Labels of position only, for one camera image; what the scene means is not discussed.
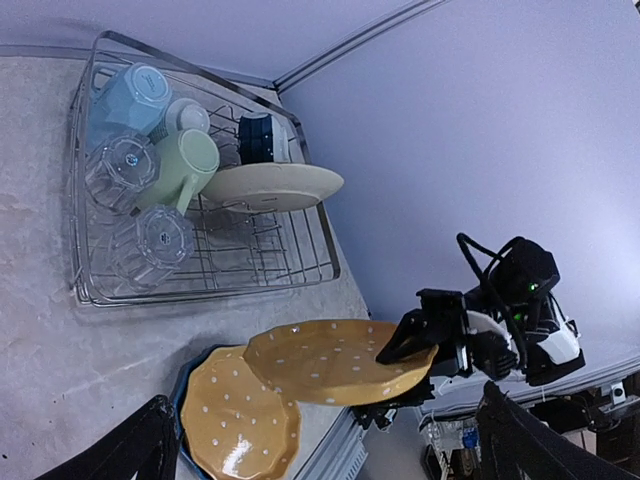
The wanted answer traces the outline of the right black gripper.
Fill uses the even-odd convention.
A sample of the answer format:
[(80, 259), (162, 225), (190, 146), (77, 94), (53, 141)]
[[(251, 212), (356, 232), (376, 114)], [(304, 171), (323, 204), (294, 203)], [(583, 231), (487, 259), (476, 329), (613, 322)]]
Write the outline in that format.
[[(460, 292), (423, 289), (421, 309), (403, 315), (375, 360), (382, 365), (400, 361), (437, 346), (430, 375), (448, 379), (485, 376), (498, 381), (518, 366), (518, 351), (507, 328), (485, 313), (468, 310)], [(424, 403), (435, 398), (430, 377), (402, 395), (398, 403)]]

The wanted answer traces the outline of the blue dotted plate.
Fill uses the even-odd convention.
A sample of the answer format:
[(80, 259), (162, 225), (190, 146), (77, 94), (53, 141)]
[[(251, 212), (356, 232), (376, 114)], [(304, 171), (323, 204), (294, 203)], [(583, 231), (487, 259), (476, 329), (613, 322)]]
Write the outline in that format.
[(186, 462), (190, 470), (196, 475), (198, 479), (202, 480), (212, 480), (212, 477), (206, 473), (201, 467), (199, 467), (190, 454), (190, 450), (188, 447), (188, 442), (186, 439), (185, 429), (182, 425), (181, 421), (181, 410), (186, 398), (187, 390), (188, 390), (188, 382), (191, 373), (199, 367), (205, 360), (209, 358), (212, 352), (219, 348), (226, 348), (224, 344), (214, 344), (210, 347), (205, 348), (201, 353), (197, 356), (191, 358), (189, 361), (184, 363), (179, 370), (177, 380), (174, 384), (174, 388), (170, 395), (170, 401), (173, 405), (176, 414), (176, 432), (180, 438), (180, 447), (179, 454), (181, 458)]

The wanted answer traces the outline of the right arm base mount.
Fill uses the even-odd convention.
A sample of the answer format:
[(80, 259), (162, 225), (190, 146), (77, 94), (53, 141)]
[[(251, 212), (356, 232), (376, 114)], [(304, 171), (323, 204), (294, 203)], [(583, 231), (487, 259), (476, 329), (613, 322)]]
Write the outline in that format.
[(375, 404), (353, 406), (350, 408), (356, 423), (363, 429), (372, 426), (379, 431), (387, 431), (393, 424), (400, 405), (395, 401), (379, 402)]

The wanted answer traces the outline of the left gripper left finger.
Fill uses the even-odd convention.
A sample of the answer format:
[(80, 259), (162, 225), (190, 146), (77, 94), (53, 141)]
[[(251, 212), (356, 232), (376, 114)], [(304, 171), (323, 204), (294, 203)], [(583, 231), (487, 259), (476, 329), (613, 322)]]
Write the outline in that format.
[(42, 479), (173, 479), (178, 457), (176, 413), (156, 395), (94, 445)]

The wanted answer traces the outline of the yellow dotted plate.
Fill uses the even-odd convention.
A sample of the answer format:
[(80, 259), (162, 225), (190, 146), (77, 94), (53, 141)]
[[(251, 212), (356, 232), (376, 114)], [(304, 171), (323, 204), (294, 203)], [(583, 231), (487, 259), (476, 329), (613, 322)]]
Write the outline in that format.
[(188, 451), (213, 479), (283, 479), (299, 450), (301, 413), (254, 375), (244, 350), (215, 348), (189, 374), (180, 409)]
[(396, 326), (363, 319), (312, 320), (252, 337), (243, 358), (267, 387), (298, 402), (358, 406), (398, 397), (431, 369), (436, 346), (384, 365), (376, 356)]

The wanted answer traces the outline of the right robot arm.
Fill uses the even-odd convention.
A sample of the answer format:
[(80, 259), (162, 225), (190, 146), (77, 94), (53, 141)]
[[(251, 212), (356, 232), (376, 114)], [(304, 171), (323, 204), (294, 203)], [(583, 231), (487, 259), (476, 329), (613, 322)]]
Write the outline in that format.
[(560, 273), (552, 253), (516, 236), (492, 251), (464, 233), (457, 244), (477, 278), (467, 292), (422, 289), (376, 356), (400, 365), (433, 356), (425, 378), (401, 401), (426, 400), (509, 377), (529, 386), (553, 383), (586, 364), (575, 321), (553, 295)]

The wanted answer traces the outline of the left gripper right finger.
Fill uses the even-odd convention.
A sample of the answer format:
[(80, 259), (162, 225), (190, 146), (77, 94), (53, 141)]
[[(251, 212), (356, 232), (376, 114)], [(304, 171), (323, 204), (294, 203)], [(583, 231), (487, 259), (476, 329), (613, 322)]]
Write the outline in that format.
[(476, 411), (484, 479), (615, 480), (635, 476), (557, 434), (492, 381)]

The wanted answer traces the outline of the beige plate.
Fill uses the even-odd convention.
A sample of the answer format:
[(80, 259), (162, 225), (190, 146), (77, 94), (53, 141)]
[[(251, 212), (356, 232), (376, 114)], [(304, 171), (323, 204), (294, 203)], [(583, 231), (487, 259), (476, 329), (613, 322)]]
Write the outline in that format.
[(223, 209), (260, 214), (312, 208), (343, 185), (341, 175), (318, 166), (259, 163), (218, 171), (201, 194)]

